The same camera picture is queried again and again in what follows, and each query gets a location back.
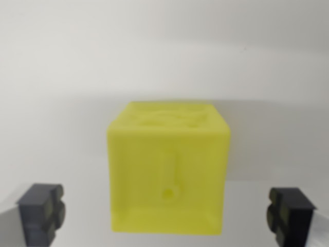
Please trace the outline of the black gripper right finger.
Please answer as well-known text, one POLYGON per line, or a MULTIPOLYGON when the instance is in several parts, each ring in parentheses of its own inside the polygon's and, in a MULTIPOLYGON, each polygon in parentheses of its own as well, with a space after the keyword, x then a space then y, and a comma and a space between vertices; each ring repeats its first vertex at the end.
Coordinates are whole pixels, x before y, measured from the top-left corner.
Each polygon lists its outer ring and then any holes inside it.
POLYGON ((299 188, 273 187, 269 199, 266 219, 278 246, 328 246, 328 214, 299 188))

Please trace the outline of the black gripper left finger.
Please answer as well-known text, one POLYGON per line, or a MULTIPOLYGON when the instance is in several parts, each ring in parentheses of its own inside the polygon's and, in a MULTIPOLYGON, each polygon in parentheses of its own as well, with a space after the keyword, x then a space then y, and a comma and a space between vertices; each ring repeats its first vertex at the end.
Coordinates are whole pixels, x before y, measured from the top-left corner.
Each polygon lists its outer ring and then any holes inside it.
POLYGON ((61 184, 24 183, 1 200, 1 246, 51 246, 65 220, 61 184))

